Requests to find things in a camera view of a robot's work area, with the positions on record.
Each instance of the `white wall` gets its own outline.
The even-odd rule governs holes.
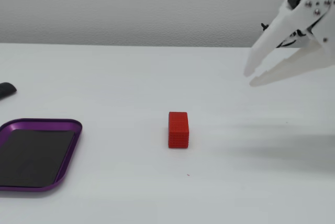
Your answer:
[[[0,0],[0,42],[248,47],[283,0]]]

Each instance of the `tray rim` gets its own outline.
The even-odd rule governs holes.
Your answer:
[[[20,118],[14,119],[7,123],[4,123],[0,126],[0,132],[3,131],[6,127],[20,123],[20,122],[63,122],[63,123],[73,123],[79,127],[77,131],[74,131],[74,137],[69,145],[68,151],[64,157],[62,165],[57,173],[56,179],[53,184],[45,187],[10,187],[10,186],[0,186],[0,191],[19,191],[19,192],[45,192],[54,189],[57,187],[66,177],[68,168],[70,166],[72,157],[74,155],[75,149],[80,138],[83,125],[75,119],[53,119],[53,118]]]

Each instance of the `red block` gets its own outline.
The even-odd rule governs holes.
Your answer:
[[[169,148],[188,148],[187,113],[169,113]]]

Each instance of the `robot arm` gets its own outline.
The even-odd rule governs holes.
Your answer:
[[[262,75],[251,86],[266,85],[335,64],[335,0],[285,0],[279,14],[251,48],[245,76],[251,76],[275,48],[307,35],[308,47]]]

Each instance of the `white tabletop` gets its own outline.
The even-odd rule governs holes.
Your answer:
[[[1,123],[83,124],[64,183],[1,192],[0,223],[335,223],[334,68],[251,88],[247,51],[0,44],[18,89]],[[186,150],[170,111],[188,112]]]

